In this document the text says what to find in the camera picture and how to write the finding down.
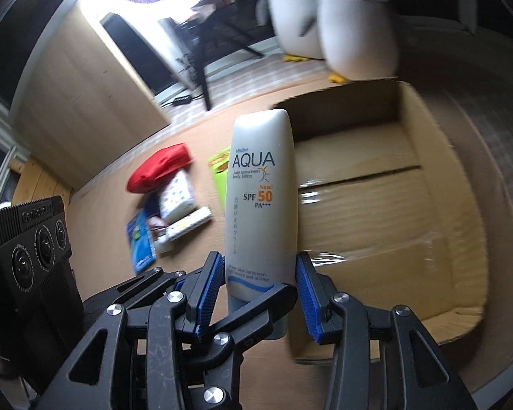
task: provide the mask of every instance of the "black camera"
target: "black camera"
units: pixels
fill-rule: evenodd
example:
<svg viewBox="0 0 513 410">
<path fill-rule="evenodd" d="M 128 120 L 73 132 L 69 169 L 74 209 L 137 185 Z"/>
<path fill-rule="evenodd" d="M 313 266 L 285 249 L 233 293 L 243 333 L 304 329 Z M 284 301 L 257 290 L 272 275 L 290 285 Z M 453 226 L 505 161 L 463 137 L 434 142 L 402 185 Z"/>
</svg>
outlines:
<svg viewBox="0 0 513 410">
<path fill-rule="evenodd" d="M 83 336 L 61 197 L 0 210 L 0 346 L 38 393 Z"/>
</svg>

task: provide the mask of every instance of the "sunscreen bottle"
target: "sunscreen bottle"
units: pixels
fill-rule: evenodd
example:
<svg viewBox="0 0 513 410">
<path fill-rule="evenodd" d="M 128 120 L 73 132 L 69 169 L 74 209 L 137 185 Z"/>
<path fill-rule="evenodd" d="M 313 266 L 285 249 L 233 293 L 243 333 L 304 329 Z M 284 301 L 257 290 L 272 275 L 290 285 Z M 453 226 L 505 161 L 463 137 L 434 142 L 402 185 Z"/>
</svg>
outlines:
<svg viewBox="0 0 513 410">
<path fill-rule="evenodd" d="M 239 116 L 226 184 L 225 265 L 228 310 L 285 282 L 294 285 L 298 190 L 285 109 Z M 287 317 L 268 339 L 287 331 Z"/>
</svg>

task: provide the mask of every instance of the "pile of items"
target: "pile of items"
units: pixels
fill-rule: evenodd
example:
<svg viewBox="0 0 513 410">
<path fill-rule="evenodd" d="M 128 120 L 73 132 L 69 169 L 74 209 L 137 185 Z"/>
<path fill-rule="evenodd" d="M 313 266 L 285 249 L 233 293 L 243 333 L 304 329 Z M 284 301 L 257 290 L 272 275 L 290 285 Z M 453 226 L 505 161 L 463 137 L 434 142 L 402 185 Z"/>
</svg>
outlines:
<svg viewBox="0 0 513 410">
<path fill-rule="evenodd" d="M 127 191 L 146 194 L 143 208 L 126 227 L 137 274 L 156 254 L 173 250 L 176 239 L 211 220 L 208 206 L 197 207 L 186 171 L 191 163 L 186 145 L 173 145 L 150 156 L 127 182 Z"/>
</svg>

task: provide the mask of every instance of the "red bag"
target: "red bag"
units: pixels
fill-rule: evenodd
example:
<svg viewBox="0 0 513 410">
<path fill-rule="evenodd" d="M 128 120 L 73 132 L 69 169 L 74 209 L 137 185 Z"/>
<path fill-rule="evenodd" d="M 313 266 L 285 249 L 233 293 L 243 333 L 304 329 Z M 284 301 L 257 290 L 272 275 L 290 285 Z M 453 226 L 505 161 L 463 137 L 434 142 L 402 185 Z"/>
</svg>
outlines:
<svg viewBox="0 0 513 410">
<path fill-rule="evenodd" d="M 182 167 L 192 163 L 186 143 L 159 150 L 138 167 L 127 181 L 126 190 L 145 194 L 155 190 Z"/>
</svg>

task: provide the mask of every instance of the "camera lens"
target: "camera lens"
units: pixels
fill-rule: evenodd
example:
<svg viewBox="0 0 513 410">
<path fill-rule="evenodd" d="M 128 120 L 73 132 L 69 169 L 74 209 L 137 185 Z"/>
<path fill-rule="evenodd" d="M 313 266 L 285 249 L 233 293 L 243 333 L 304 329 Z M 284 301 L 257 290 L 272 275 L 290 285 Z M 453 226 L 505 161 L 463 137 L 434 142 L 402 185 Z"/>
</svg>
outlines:
<svg viewBox="0 0 513 410">
<path fill-rule="evenodd" d="M 36 232 L 36 254 L 45 269 L 53 265 L 53 243 L 47 228 L 41 228 Z"/>
<path fill-rule="evenodd" d="M 64 224 L 60 220 L 55 225 L 55 237 L 61 249 L 64 250 L 67 244 L 67 231 L 64 229 Z"/>
<path fill-rule="evenodd" d="M 24 248 L 16 248 L 11 259 L 14 277 L 24 289 L 32 286 L 33 272 L 30 257 Z"/>
</svg>

